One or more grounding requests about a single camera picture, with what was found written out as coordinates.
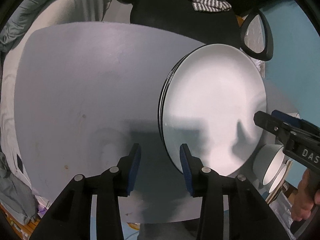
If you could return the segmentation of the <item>right hand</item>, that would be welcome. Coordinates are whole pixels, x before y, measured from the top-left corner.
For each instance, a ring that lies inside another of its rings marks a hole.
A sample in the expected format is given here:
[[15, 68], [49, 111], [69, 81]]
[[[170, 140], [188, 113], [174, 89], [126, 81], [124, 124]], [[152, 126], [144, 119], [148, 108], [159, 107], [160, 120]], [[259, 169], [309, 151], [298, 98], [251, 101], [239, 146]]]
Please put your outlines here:
[[309, 185], [310, 170], [306, 169], [298, 184], [298, 193], [291, 207], [291, 217], [294, 221], [307, 220], [314, 205], [319, 205], [319, 190], [312, 197], [307, 187]]

